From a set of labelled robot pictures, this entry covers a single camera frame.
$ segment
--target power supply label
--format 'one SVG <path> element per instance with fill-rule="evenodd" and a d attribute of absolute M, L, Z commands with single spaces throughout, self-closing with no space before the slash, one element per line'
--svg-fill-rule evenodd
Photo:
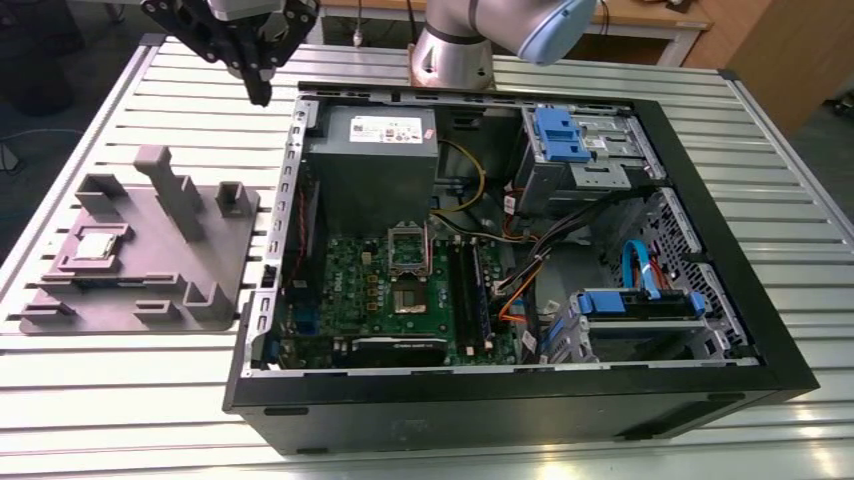
<path fill-rule="evenodd" d="M 424 143 L 421 119 L 410 117 L 353 117 L 349 141 L 358 143 Z"/>

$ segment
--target blue plastic latch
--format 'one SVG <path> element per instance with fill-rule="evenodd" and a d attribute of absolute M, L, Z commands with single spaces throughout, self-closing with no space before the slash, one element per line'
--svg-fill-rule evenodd
<path fill-rule="evenodd" d="M 691 292 L 688 295 L 691 298 L 691 306 L 693 307 L 693 313 L 697 317 L 701 317 L 705 313 L 705 297 L 699 292 Z"/>
<path fill-rule="evenodd" d="M 577 308 L 580 309 L 583 315 L 587 315 L 589 312 L 592 312 L 592 300 L 589 299 L 588 293 L 581 293 L 577 296 Z"/>
<path fill-rule="evenodd" d="M 587 292 L 596 313 L 625 313 L 625 305 L 619 292 Z"/>
<path fill-rule="evenodd" d="M 581 143 L 581 130 L 569 112 L 557 108 L 537 108 L 533 111 L 536 129 L 545 146 L 549 162 L 587 163 L 592 155 Z"/>

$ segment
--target sticker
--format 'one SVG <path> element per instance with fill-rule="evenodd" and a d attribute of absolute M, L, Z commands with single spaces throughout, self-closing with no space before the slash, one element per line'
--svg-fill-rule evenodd
<path fill-rule="evenodd" d="M 585 138 L 584 145 L 587 148 L 607 148 L 604 145 L 604 141 L 600 138 Z"/>
<path fill-rule="evenodd" d="M 521 344 L 526 347 L 530 353 L 536 351 L 536 339 L 533 338 L 533 335 L 530 335 L 530 332 L 528 332 L 526 330 L 521 334 Z"/>
<path fill-rule="evenodd" d="M 424 143 L 421 119 L 410 117 L 353 117 L 349 141 L 354 143 Z"/>
<path fill-rule="evenodd" d="M 512 215 L 516 212 L 516 199 L 509 195 L 504 196 L 504 213 Z"/>

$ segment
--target ram slot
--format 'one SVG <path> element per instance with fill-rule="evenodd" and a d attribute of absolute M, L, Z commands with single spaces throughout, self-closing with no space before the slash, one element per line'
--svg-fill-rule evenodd
<path fill-rule="evenodd" d="M 470 258 L 473 261 L 473 295 L 474 295 L 474 319 L 480 325 L 480 345 L 485 350 L 492 349 L 492 326 L 489 325 L 489 303 L 485 295 L 485 280 L 482 279 L 482 268 L 480 265 L 480 253 L 477 247 L 470 247 Z"/>
<path fill-rule="evenodd" d="M 472 288 L 474 283 L 472 249 L 470 245 L 450 245 L 448 250 L 456 350 L 460 355 L 470 356 L 474 353 L 474 347 L 478 347 L 476 301 Z"/>

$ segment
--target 3d-printed holder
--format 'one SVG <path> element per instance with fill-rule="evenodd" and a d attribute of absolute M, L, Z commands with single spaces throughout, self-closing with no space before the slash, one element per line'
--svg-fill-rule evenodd
<path fill-rule="evenodd" d="M 133 165 L 153 188 L 83 178 L 82 210 L 21 312 L 23 333 L 230 327 L 258 196 L 236 182 L 196 187 L 169 160 L 166 147 L 139 147 Z"/>

